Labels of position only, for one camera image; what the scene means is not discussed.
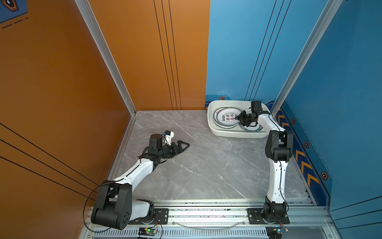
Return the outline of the small green rim text plate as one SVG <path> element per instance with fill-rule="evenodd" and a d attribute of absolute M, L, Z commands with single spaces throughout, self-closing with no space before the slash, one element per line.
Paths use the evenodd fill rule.
<path fill-rule="evenodd" d="M 260 132 L 263 127 L 256 122 L 252 122 L 249 126 L 239 124 L 240 128 L 246 132 Z"/>

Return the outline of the large plate red characters circles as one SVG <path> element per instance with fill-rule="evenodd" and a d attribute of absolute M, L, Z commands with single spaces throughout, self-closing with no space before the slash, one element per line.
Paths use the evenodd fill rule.
<path fill-rule="evenodd" d="M 222 107 L 215 110 L 213 119 L 219 126 L 233 127 L 239 124 L 239 120 L 236 119 L 240 115 L 242 110 L 234 107 Z"/>

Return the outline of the white plate brown flower outline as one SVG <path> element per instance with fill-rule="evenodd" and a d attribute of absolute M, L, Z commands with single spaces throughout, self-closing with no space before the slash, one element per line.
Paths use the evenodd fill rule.
<path fill-rule="evenodd" d="M 215 125 L 217 125 L 219 128 L 224 128 L 224 129 L 231 129 L 231 128 L 234 128 L 238 125 L 238 123 L 234 124 L 234 125 L 222 125 L 220 124 L 218 121 L 217 121 L 217 114 L 222 111 L 223 109 L 225 109 L 225 107 L 222 107 L 222 108 L 217 108 L 213 114 L 213 122 L 215 123 Z"/>

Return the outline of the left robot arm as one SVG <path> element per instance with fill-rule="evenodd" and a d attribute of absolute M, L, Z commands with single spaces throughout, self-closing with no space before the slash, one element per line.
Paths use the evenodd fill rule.
<path fill-rule="evenodd" d="M 149 145 L 138 156 L 137 162 L 121 176 L 105 180 L 98 186 L 91 223 L 111 229 L 124 229 L 129 222 L 139 220 L 149 224 L 154 220 L 154 203 L 150 200 L 133 200 L 133 191 L 158 165 L 183 153 L 190 144 L 172 141 L 174 133 L 165 131 L 152 134 Z"/>

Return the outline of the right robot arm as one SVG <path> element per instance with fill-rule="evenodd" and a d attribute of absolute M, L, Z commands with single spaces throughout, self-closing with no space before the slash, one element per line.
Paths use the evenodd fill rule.
<path fill-rule="evenodd" d="M 285 197 L 285 180 L 288 162 L 292 157 L 293 133 L 280 126 L 272 115 L 261 107 L 251 107 L 250 112 L 242 111 L 237 117 L 241 125 L 260 125 L 268 134 L 265 154 L 270 163 L 270 181 L 262 217 L 269 224 L 288 224 L 289 210 Z"/>

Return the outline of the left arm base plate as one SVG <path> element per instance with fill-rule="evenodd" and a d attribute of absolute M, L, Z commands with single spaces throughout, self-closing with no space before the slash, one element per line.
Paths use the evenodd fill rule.
<path fill-rule="evenodd" d="M 137 218 L 129 221 L 129 225 L 166 225 L 169 219 L 168 208 L 154 208 L 149 211 L 148 215 L 143 218 Z"/>

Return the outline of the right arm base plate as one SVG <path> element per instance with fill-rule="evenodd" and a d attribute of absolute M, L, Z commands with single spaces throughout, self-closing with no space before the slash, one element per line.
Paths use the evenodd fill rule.
<path fill-rule="evenodd" d="M 276 225 L 279 223 L 282 223 L 283 225 L 290 224 L 289 217 L 285 210 L 275 210 L 274 212 L 269 210 L 268 212 L 265 212 L 263 208 L 248 208 L 247 216 L 251 225 Z"/>

